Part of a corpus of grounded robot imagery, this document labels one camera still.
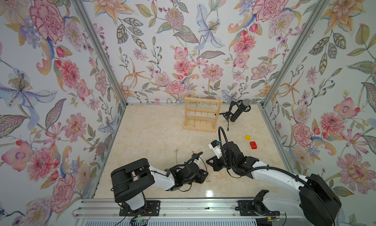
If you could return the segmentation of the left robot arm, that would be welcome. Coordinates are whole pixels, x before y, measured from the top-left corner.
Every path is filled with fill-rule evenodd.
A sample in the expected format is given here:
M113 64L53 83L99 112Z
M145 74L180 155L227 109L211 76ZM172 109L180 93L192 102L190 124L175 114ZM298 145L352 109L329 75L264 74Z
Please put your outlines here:
M203 184L208 171L199 167L199 156L164 171L152 167L146 158L115 169L111 172L115 202L126 203L129 209L137 211L146 207L144 191L149 187L178 191L184 185Z

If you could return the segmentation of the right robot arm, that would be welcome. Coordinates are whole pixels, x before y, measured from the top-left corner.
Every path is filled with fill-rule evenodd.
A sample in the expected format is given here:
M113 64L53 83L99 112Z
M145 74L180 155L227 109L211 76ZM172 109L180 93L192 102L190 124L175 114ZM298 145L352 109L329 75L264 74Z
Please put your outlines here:
M215 172L232 170L240 178L248 177L274 185L288 195L261 190L246 209L263 216L279 211L305 217L315 226L334 226L342 203L322 177L295 175L270 166L252 156L244 156L239 147L214 140L209 144L214 156L206 161Z

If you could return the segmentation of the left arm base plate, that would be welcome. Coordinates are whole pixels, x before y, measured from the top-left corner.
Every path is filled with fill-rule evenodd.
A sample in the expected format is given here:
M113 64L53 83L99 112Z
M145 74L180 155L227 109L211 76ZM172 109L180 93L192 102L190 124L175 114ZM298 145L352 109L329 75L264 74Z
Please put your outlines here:
M142 217L142 216L159 216L160 209L161 209L161 201L156 200L146 200L144 206L137 210L132 210L130 206L123 202L120 205L119 216L127 216L127 217Z

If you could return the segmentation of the wooden jewelry display stand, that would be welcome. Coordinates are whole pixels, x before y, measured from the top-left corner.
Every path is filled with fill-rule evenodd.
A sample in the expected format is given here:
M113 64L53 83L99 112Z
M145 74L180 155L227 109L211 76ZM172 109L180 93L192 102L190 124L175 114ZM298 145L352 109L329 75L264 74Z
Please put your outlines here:
M216 132L222 104L222 100L185 97L183 129Z

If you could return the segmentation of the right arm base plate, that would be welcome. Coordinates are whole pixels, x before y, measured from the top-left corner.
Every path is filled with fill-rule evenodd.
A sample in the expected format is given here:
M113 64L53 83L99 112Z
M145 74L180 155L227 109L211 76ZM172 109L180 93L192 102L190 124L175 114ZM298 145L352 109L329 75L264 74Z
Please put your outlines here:
M239 200L237 204L235 210L239 211L241 216L280 216L279 211L270 211L261 201L254 199Z

